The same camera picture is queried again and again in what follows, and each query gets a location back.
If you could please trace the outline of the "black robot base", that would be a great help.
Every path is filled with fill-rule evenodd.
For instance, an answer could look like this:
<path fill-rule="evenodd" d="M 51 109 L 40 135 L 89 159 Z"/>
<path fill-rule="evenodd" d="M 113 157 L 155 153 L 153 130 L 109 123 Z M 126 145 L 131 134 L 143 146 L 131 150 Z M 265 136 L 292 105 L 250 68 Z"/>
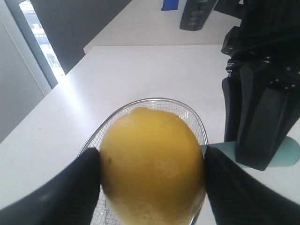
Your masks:
<path fill-rule="evenodd" d="M 180 29 L 201 30 L 217 2 L 217 0 L 187 0 L 181 17 Z"/>

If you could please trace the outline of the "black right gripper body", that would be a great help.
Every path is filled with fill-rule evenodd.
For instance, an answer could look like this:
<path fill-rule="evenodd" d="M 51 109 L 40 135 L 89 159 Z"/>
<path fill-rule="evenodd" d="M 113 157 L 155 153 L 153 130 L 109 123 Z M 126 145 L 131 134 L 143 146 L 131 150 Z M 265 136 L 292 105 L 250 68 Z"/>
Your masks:
<path fill-rule="evenodd" d="M 241 20 L 223 42 L 230 56 L 225 94 L 241 94 L 242 66 L 265 65 L 269 75 L 255 84 L 284 93 L 300 92 L 300 2 L 298 0 L 223 0 L 221 12 Z"/>

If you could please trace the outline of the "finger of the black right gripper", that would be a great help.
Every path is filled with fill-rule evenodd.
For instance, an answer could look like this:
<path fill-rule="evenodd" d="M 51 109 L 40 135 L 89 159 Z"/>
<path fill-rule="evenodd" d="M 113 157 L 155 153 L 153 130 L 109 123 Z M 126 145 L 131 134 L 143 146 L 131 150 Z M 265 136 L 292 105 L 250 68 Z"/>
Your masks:
<path fill-rule="evenodd" d="M 241 116 L 241 82 L 232 77 L 222 80 L 225 100 L 225 142 L 237 140 Z"/>
<path fill-rule="evenodd" d="M 264 171 L 295 124 L 295 85 L 269 63 L 240 68 L 242 107 L 235 159 Z"/>

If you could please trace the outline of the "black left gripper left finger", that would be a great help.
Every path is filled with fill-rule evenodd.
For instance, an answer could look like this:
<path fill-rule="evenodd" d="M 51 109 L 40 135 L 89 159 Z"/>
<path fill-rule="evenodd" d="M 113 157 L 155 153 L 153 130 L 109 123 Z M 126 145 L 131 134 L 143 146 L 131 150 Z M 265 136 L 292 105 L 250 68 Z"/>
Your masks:
<path fill-rule="evenodd" d="M 46 184 L 1 209 L 2 225 L 89 225 L 100 193 L 100 157 L 88 148 Z"/>

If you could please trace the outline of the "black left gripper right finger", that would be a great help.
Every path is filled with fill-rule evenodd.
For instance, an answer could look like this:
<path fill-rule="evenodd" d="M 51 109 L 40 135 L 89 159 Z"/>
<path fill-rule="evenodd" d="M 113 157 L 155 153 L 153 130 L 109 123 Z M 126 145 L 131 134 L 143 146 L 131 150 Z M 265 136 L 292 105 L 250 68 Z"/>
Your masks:
<path fill-rule="evenodd" d="M 206 191 L 218 225 L 298 225 L 300 206 L 266 187 L 218 148 L 204 154 Z"/>

